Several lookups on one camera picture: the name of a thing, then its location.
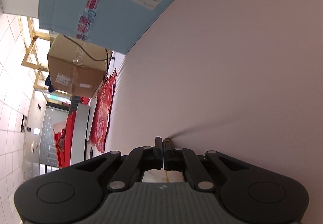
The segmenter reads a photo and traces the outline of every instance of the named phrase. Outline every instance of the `tiled wall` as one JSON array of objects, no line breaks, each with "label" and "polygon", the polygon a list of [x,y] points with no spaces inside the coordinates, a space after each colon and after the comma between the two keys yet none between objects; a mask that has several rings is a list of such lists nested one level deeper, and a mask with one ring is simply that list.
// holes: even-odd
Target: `tiled wall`
[{"label": "tiled wall", "polygon": [[23,181],[23,115],[28,115],[35,73],[21,66],[25,47],[16,16],[0,9],[0,224],[18,224],[14,191]]}]

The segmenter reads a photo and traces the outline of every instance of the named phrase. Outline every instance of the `blue cloth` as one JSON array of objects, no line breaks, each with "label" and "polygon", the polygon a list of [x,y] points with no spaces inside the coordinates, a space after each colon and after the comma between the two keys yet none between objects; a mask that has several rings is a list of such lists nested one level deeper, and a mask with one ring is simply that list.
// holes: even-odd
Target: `blue cloth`
[{"label": "blue cloth", "polygon": [[52,86],[52,83],[50,82],[50,77],[49,77],[49,75],[48,75],[48,77],[46,78],[46,80],[45,80],[45,85],[46,86],[48,86],[48,91],[50,92],[50,93],[52,93],[52,92],[54,92],[55,91],[55,89],[53,88],[53,86]]}]

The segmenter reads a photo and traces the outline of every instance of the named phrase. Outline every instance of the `red poster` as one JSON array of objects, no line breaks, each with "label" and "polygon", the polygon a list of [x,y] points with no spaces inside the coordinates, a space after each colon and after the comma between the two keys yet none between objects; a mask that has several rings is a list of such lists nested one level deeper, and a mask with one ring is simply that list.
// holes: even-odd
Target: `red poster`
[{"label": "red poster", "polygon": [[98,102],[94,112],[90,139],[101,153],[104,153],[105,140],[108,134],[111,106],[116,89],[116,78],[117,71],[115,69],[97,94]]}]

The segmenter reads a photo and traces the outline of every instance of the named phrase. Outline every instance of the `gray gripper base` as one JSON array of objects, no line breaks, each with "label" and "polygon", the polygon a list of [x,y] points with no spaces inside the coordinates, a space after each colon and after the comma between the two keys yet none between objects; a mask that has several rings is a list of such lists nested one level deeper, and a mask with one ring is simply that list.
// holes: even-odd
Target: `gray gripper base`
[{"label": "gray gripper base", "polygon": [[245,224],[228,214],[213,194],[189,183],[141,183],[108,195],[77,224]]}]

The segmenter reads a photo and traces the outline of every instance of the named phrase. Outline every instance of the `black cable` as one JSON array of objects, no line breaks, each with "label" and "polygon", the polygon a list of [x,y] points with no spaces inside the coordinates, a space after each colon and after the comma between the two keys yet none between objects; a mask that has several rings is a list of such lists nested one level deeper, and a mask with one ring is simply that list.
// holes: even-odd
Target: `black cable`
[{"label": "black cable", "polygon": [[107,51],[107,49],[105,48],[105,52],[107,53],[107,58],[106,59],[94,59],[92,56],[90,56],[89,55],[89,53],[88,52],[86,52],[85,51],[85,49],[81,46],[81,45],[79,45],[78,43],[76,43],[75,41],[73,41],[71,38],[69,38],[69,37],[67,37],[67,36],[65,36],[65,35],[63,35],[65,38],[67,38],[68,40],[70,40],[70,41],[72,41],[74,44],[76,44],[77,46],[79,46],[83,51],[84,51],[84,53],[86,53],[87,54],[87,56],[88,57],[90,57],[93,61],[97,61],[97,62],[101,62],[101,61],[106,61],[106,60],[109,60],[109,59],[114,59],[114,57],[110,57],[109,58],[109,53],[108,53],[108,51]]}]

